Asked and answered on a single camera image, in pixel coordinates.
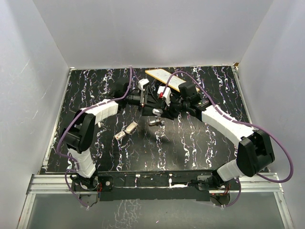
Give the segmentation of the staple box tray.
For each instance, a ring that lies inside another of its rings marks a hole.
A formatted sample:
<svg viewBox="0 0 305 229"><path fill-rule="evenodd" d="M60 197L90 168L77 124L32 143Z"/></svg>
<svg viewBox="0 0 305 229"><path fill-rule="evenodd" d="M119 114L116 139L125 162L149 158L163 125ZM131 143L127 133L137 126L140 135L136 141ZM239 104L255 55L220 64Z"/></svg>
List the staple box tray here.
<svg viewBox="0 0 305 229"><path fill-rule="evenodd" d="M124 131L125 131L125 133L130 134L137 126L138 126L138 124L136 122L132 122L131 124L129 124L126 127L126 129Z"/></svg>

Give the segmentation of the white stapler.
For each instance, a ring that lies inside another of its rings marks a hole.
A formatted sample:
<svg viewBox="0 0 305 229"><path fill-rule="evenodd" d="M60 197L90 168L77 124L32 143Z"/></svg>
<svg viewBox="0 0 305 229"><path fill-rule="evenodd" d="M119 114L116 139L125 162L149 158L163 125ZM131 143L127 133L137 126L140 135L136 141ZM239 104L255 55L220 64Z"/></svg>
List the white stapler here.
<svg viewBox="0 0 305 229"><path fill-rule="evenodd" d="M154 109L152 110L152 113L154 114L154 116L155 116L156 118L160 118L161 115L163 114L163 111L162 111L162 109L156 109L156 108L154 108Z"/></svg>
<svg viewBox="0 0 305 229"><path fill-rule="evenodd" d="M158 126L161 125L162 123L163 123L162 119L158 118L150 121L149 126Z"/></svg>

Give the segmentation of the white staple box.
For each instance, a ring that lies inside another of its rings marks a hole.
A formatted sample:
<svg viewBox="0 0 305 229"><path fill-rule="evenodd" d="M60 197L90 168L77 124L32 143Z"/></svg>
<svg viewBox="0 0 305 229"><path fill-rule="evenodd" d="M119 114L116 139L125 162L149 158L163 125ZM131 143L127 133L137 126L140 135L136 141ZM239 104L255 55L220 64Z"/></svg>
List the white staple box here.
<svg viewBox="0 0 305 229"><path fill-rule="evenodd" d="M126 133L124 131L120 131L120 132L118 132L117 134L114 135L114 139L119 141L120 139L122 139L125 136L126 136Z"/></svg>

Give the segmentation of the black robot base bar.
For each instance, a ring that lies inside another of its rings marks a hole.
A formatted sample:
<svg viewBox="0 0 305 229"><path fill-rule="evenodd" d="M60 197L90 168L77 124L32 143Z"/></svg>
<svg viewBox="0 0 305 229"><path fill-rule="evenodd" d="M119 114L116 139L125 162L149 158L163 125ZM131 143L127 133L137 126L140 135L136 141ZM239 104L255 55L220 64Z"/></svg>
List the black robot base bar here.
<svg viewBox="0 0 305 229"><path fill-rule="evenodd" d="M211 170L94 172L91 178L72 173L73 191L94 193L98 201L179 200L209 201L210 194L239 191L235 179L221 181Z"/></svg>

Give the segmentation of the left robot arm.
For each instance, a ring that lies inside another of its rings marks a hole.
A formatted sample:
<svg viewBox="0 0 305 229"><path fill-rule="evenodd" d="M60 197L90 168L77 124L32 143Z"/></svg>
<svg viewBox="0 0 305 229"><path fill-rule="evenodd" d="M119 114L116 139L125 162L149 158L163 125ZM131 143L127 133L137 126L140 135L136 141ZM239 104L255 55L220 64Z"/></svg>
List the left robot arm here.
<svg viewBox="0 0 305 229"><path fill-rule="evenodd" d="M143 116L152 116L153 111L159 109L160 103L152 94L147 79L138 82L138 89L137 92L131 92L128 83L118 85L112 93L112 99L104 99L100 103L79 110L64 129L57 153L60 153L61 144L66 144L70 153L68 158L75 162L76 173L83 177L81 183L87 190L96 189L99 183L98 178L93 175L96 168L90 153L95 126L104 119L118 114L126 104L138 106Z"/></svg>

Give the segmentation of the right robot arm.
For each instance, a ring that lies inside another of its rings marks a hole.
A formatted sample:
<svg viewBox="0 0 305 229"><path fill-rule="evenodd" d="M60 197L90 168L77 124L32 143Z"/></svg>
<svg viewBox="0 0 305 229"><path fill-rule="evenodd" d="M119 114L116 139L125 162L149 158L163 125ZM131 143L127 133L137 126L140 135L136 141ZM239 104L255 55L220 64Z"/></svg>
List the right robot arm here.
<svg viewBox="0 0 305 229"><path fill-rule="evenodd" d="M159 87L157 95L162 98L170 114L188 112L200 121L214 127L228 138L237 148L237 157L212 172L208 181L217 189L224 189L233 178L253 177L274 162L275 155L269 135L261 129L237 124L235 119L219 114L219 108L197 92L194 84L179 85L179 95L170 88Z"/></svg>

